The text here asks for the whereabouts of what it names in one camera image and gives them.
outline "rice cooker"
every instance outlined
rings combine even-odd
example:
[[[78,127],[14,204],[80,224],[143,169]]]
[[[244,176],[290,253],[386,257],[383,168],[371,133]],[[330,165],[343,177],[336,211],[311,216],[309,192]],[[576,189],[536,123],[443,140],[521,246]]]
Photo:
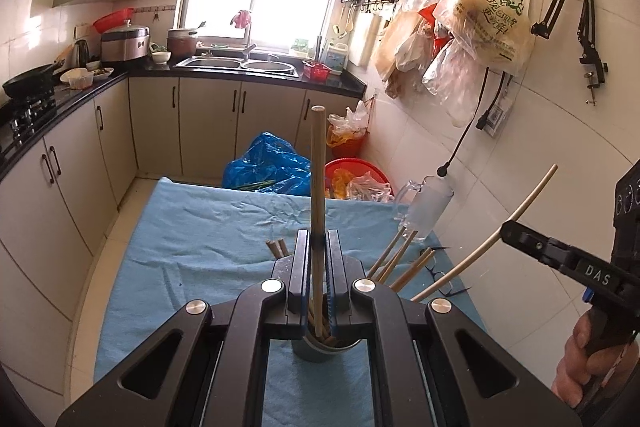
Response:
[[[130,19],[124,26],[105,31],[100,38],[100,60],[125,62],[144,57],[149,51],[149,33],[147,26],[132,25]]]

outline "plate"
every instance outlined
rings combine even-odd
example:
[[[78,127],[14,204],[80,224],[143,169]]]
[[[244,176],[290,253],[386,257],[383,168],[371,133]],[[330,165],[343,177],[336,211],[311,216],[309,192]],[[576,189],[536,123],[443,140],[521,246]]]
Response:
[[[104,71],[104,73],[102,74],[94,73],[94,80],[106,80],[111,76],[111,73],[113,73],[113,68],[104,68],[103,70],[96,70],[96,71]]]

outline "finger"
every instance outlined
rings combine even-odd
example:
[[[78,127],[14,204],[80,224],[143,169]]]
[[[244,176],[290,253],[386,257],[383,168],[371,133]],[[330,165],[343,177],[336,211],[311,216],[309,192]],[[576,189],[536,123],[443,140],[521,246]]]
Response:
[[[591,378],[587,371],[587,354],[580,349],[575,337],[569,337],[564,344],[564,365],[567,375],[578,383],[585,385]]]
[[[578,347],[584,348],[591,338],[591,320],[588,312],[578,319],[574,326],[574,339]]]
[[[569,406],[576,407],[582,400],[582,387],[567,374],[564,359],[558,364],[555,382],[560,399]]]
[[[592,375],[606,375],[620,356],[622,349],[623,346],[612,346],[593,353],[593,355],[589,357],[589,360],[587,360],[587,371]],[[632,343],[618,364],[616,373],[628,371],[629,368],[633,368],[636,365],[637,361],[638,344]]]

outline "bottle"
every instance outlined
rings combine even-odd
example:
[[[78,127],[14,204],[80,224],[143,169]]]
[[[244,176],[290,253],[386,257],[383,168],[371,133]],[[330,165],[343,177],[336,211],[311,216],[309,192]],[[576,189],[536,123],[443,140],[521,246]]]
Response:
[[[331,69],[332,74],[341,74],[349,55],[349,47],[332,39],[324,49],[322,63]]]

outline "power cord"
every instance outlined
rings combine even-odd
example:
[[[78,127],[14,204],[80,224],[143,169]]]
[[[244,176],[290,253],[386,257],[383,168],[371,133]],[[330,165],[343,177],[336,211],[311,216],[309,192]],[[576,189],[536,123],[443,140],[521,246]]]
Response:
[[[486,121],[489,120],[489,113],[491,113],[491,110],[494,108],[495,103],[498,101],[498,97],[500,97],[500,93],[502,92],[502,86],[504,85],[504,79],[506,76],[507,76],[507,73],[503,71],[502,77],[500,78],[500,86],[498,86],[498,90],[495,92],[494,99],[492,100],[492,102],[490,103],[489,107],[484,112],[484,114],[480,118],[478,118],[478,123],[476,123],[476,129],[479,129],[479,130],[484,129],[484,126],[486,125]],[[511,74],[509,76],[509,80],[507,81],[507,85],[509,85],[512,78],[513,78],[513,75]]]
[[[456,148],[453,149],[453,154],[451,155],[451,158],[449,158],[449,160],[444,165],[441,165],[440,167],[438,167],[438,170],[436,171],[436,174],[438,176],[440,176],[440,178],[444,178],[444,176],[447,175],[447,169],[449,169],[449,166],[451,165],[451,162],[453,161],[453,158],[456,157],[456,153],[458,152],[458,149],[460,148],[460,144],[462,144],[462,140],[465,139],[466,133],[469,131],[469,128],[471,127],[471,124],[473,123],[474,118],[476,117],[476,113],[478,112],[478,109],[480,108],[480,102],[482,102],[482,95],[484,94],[484,88],[486,86],[486,78],[488,76],[489,76],[489,68],[486,68],[484,70],[484,80],[482,81],[482,89],[480,89],[480,96],[478,96],[478,105],[476,106],[476,111],[474,112],[474,117],[466,125],[465,132],[462,133],[462,136],[458,140],[458,144],[456,145]]]

